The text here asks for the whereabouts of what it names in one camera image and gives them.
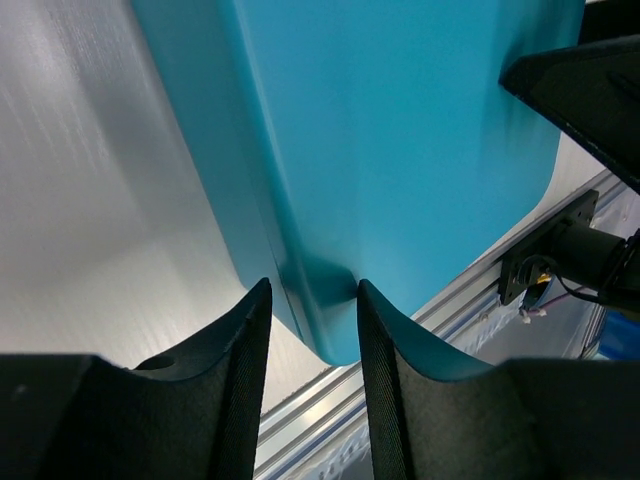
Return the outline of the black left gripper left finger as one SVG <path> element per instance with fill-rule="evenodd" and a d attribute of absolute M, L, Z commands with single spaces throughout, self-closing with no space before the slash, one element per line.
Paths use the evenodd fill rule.
<path fill-rule="evenodd" d="M 272 323 L 260 280 L 133 369 L 93 354 L 1 358 L 5 479 L 249 479 Z"/>

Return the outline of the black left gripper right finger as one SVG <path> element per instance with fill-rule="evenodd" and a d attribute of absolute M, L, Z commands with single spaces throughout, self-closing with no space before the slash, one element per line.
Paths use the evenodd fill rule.
<path fill-rule="evenodd" d="M 395 308 L 369 281 L 357 325 L 378 479 L 635 479 L 635 361 L 490 365 Z"/>

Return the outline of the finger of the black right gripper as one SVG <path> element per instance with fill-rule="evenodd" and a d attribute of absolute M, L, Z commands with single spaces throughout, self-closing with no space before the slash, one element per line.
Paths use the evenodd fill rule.
<path fill-rule="evenodd" d="M 639 190 L 637 35 L 523 56 L 500 84 Z"/>

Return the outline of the teal box lid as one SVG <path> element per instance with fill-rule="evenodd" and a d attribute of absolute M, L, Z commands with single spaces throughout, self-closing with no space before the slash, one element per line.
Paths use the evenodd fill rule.
<path fill-rule="evenodd" d="M 359 357 L 362 279 L 416 313 L 541 200 L 559 131 L 509 94 L 581 1 L 234 1 L 265 226 L 304 343 Z"/>

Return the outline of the teal square box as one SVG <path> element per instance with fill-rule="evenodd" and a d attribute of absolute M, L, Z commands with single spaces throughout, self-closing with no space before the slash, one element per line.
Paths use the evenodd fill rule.
<path fill-rule="evenodd" d="M 298 338 L 307 328 L 288 301 L 256 181 L 257 138 L 224 21 L 225 1 L 135 1 L 135 17 L 226 243 L 239 281 L 270 279 L 275 316 Z"/>

